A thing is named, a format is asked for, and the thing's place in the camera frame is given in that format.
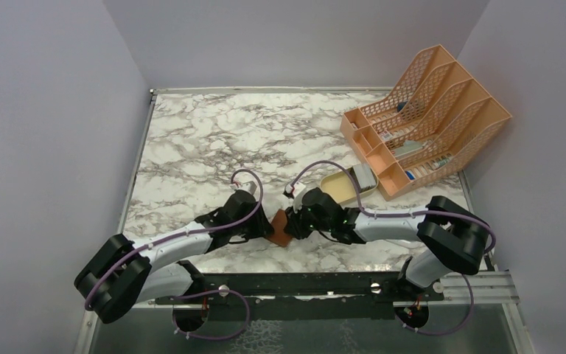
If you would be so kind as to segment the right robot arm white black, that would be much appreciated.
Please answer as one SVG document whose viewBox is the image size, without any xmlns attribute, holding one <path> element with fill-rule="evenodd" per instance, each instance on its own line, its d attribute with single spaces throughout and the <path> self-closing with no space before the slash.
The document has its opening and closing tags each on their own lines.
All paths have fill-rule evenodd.
<svg viewBox="0 0 566 354">
<path fill-rule="evenodd" d="M 407 260 L 396 279 L 396 292 L 406 300 L 417 298 L 451 272 L 476 275 L 491 237 L 486 222 L 440 195 L 424 207 L 386 212 L 342 207 L 314 188 L 286 208 L 285 218 L 282 231 L 298 240 L 321 232 L 346 245 L 378 240 L 425 244 L 425 251 Z"/>
</svg>

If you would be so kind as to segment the stack of credit cards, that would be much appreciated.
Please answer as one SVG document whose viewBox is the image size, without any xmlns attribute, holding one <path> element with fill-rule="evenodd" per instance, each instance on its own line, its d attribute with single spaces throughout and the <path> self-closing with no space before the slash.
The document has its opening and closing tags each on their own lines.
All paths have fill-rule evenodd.
<svg viewBox="0 0 566 354">
<path fill-rule="evenodd" d="M 378 185 L 377 177 L 369 164 L 356 164 L 351 168 L 350 173 L 357 182 L 360 192 L 372 190 Z"/>
</svg>

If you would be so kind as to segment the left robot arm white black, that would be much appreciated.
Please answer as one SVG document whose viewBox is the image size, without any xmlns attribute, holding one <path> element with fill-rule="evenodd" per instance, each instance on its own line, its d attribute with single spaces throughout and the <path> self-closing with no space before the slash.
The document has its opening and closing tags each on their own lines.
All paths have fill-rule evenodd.
<svg viewBox="0 0 566 354">
<path fill-rule="evenodd" d="M 201 296 L 198 271 L 183 261 L 244 240 L 269 237 L 274 228 L 258 200 L 237 190 L 225 204 L 184 227 L 156 237 L 108 238 L 74 279 L 85 309 L 104 324 L 123 317 L 135 304 L 163 296 L 194 302 Z"/>
</svg>

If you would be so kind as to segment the brown leather card holder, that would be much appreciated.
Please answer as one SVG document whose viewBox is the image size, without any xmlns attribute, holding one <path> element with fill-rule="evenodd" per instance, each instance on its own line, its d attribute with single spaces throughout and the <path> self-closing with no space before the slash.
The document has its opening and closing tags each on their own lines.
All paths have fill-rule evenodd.
<svg viewBox="0 0 566 354">
<path fill-rule="evenodd" d="M 287 216 L 285 211 L 283 209 L 279 209 L 273 216 L 270 224 L 273 227 L 273 232 L 271 235 L 267 236 L 266 239 L 282 248 L 287 247 L 293 239 L 293 236 L 289 235 L 284 230 L 287 225 Z"/>
</svg>

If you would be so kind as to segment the beige oval tray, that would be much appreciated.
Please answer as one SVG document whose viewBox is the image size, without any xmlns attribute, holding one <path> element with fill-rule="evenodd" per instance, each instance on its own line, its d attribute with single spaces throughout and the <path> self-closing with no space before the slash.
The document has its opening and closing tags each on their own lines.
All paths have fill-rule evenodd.
<svg viewBox="0 0 566 354">
<path fill-rule="evenodd" d="M 347 173 L 351 175 L 350 170 L 352 167 L 348 168 L 346 173 L 336 172 L 329 176 L 324 177 L 321 180 L 320 183 L 321 190 L 326 194 L 330 195 L 332 199 L 338 204 L 347 204 L 349 202 L 357 200 L 357 193 L 354 191 L 353 183 L 350 181 L 350 179 L 347 176 Z M 359 191 L 359 196 L 364 197 L 366 195 L 373 193 L 373 191 L 377 188 L 377 186 L 374 189 L 365 192 Z"/>
</svg>

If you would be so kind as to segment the orange plastic file organizer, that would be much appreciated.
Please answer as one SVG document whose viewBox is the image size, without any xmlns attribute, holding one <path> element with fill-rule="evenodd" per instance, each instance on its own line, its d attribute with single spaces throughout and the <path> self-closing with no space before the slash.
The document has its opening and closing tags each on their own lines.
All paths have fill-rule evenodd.
<svg viewBox="0 0 566 354">
<path fill-rule="evenodd" d="M 510 119 L 435 45 L 416 54 L 384 99 L 344 113 L 340 130 L 390 201 L 463 170 Z"/>
</svg>

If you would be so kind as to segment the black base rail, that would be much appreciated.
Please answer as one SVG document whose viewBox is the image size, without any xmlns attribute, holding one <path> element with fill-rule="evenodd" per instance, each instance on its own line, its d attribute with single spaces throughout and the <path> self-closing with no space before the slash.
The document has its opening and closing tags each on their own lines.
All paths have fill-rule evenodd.
<svg viewBox="0 0 566 354">
<path fill-rule="evenodd" d="M 432 286 L 418 294 L 403 283 L 396 271 L 203 274 L 188 291 L 194 298 L 166 295 L 155 304 L 196 329 L 206 320 L 392 320 L 407 305 L 444 300 Z"/>
</svg>

